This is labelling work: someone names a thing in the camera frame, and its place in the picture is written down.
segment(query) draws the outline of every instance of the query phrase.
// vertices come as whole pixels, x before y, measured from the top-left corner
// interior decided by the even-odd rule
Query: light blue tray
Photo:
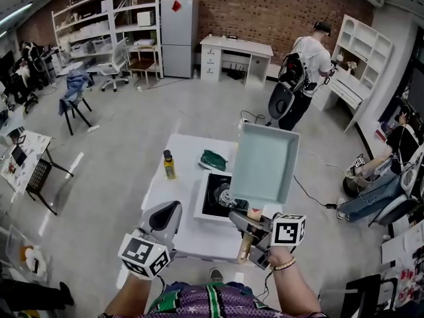
[[[286,203],[300,135],[245,123],[237,148],[230,192],[253,208]]]

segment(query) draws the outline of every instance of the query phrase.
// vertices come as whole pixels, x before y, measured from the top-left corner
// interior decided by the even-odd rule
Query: bracelet
[[[280,271],[280,270],[285,270],[286,268],[289,268],[291,265],[293,265],[296,262],[296,258],[292,258],[289,262],[286,262],[283,265],[280,266],[276,266],[274,268],[272,268],[274,271]]]

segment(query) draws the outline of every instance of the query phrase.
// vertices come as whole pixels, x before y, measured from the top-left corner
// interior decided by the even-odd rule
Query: bottle cap
[[[167,159],[172,158],[171,151],[169,151],[169,150],[165,150],[165,151],[164,151],[164,157],[165,157],[165,158],[167,158]]]

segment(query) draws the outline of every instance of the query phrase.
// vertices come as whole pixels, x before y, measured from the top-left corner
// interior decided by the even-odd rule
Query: metal shelving unit
[[[118,43],[117,40],[117,34],[121,34],[122,37],[126,37],[130,36],[132,32],[139,32],[139,31],[146,31],[146,30],[152,30],[156,32],[156,45],[155,45],[155,53],[157,53],[158,55],[158,71],[160,72],[160,77],[164,77],[164,70],[163,70],[163,64],[162,64],[162,43],[161,43],[161,34],[160,34],[160,0],[154,0],[154,2],[146,2],[146,3],[141,3],[139,5],[135,5],[132,6],[131,5],[131,0],[124,0],[123,2],[121,1],[121,3],[119,4],[119,6],[117,8],[114,8],[114,0],[106,0],[106,4],[107,4],[107,12],[102,12],[102,13],[98,13],[95,15],[91,15],[89,17],[86,17],[84,19],[80,19],[78,21],[74,21],[72,23],[68,23],[62,26],[56,26],[56,21],[55,18],[57,18],[60,15],[63,15],[64,13],[69,13],[72,14],[72,10],[74,10],[75,8],[81,7],[82,5],[86,4],[86,3],[90,3],[96,0],[83,0],[80,1],[74,5],[68,6],[65,9],[62,9],[61,11],[58,12],[54,12],[52,11],[52,21],[53,21],[53,28],[54,28],[54,35],[56,38],[56,44],[58,46],[60,46],[60,36],[62,35],[62,33],[64,31],[68,31],[71,30],[72,28],[74,28],[76,25],[81,24],[81,23],[86,23],[87,21],[94,21],[97,22],[98,18],[101,17],[107,17],[108,23],[109,23],[109,30],[105,31],[105,32],[99,32],[99,33],[91,33],[90,35],[87,36],[79,36],[76,38],[71,38],[69,40],[69,43],[73,44],[76,43],[78,41],[82,41],[82,40],[87,40],[90,38],[97,38],[100,36],[107,36],[109,35],[111,37],[111,42],[112,42],[112,47],[115,48],[116,44]],[[155,16],[156,16],[156,22],[155,25],[152,26],[138,26],[137,24],[134,24],[131,22],[131,11],[135,11],[135,10],[143,10],[143,9],[153,9],[155,11]],[[127,13],[127,25],[115,25],[115,18],[116,18],[116,14],[117,13]],[[128,52],[136,52],[136,46],[134,46],[134,42],[128,42],[127,43],[127,50]],[[101,53],[89,53],[89,54],[84,54],[81,56],[71,56],[71,59],[81,59],[81,58],[88,58],[88,57],[93,57],[93,56],[98,56],[98,57],[102,57],[102,56],[108,56],[110,55],[111,51],[108,52],[101,52]],[[62,52],[60,52],[60,59],[62,61],[62,65],[64,62],[64,59],[62,57]],[[93,65],[92,68],[88,68],[87,71],[88,72],[96,72],[97,71],[97,65],[98,63],[96,63],[96,65]]]

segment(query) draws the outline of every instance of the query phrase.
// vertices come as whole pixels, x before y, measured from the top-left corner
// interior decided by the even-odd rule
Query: white t-shirt
[[[321,72],[328,72],[331,69],[331,56],[328,50],[312,36],[297,38],[292,52],[302,53],[309,60],[309,71],[311,72],[311,82],[319,82]],[[303,94],[312,97],[314,91],[304,91]]]

